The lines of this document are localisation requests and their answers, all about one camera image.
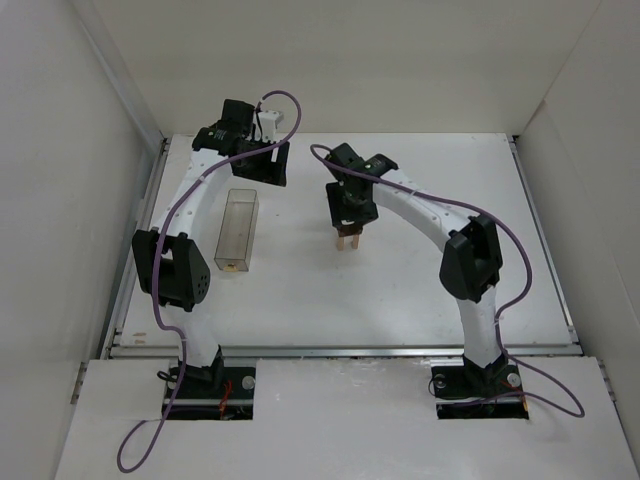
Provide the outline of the dark brown arch block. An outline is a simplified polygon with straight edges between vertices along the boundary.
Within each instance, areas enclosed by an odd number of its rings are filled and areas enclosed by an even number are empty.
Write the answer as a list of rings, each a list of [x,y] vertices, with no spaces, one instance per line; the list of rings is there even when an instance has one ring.
[[[363,232],[364,225],[361,222],[354,222],[347,225],[339,225],[336,227],[340,238],[359,236]]]

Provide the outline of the clear plastic container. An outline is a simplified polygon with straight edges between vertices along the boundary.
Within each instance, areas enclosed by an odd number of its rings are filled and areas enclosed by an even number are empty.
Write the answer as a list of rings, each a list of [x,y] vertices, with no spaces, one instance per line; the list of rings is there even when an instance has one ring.
[[[214,261],[224,271],[234,264],[237,272],[248,272],[259,213],[258,192],[231,189],[227,195]]]

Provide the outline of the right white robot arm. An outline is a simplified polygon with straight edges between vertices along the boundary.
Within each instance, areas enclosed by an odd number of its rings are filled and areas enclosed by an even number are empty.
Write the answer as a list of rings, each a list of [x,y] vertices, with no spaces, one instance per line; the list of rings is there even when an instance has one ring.
[[[495,222],[485,214],[465,216],[451,202],[421,190],[382,154],[360,157],[343,143],[323,159],[335,180],[327,184],[331,222],[338,243],[358,239],[386,208],[424,234],[441,252],[439,280],[456,299],[463,326],[463,363],[432,370],[434,394],[443,400],[489,397],[507,365],[496,340],[496,285],[503,265]]]

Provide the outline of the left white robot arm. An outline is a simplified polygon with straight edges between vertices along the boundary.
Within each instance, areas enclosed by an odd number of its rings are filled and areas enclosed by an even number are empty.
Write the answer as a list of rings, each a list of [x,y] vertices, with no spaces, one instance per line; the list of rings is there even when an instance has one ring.
[[[231,177],[285,186],[289,141],[276,138],[283,120],[280,111],[225,100],[220,119],[195,135],[185,174],[166,210],[149,229],[134,233],[140,288],[151,297],[158,327],[179,338],[174,381],[183,388],[218,389],[224,381],[221,348],[198,307],[212,283],[198,238]]]

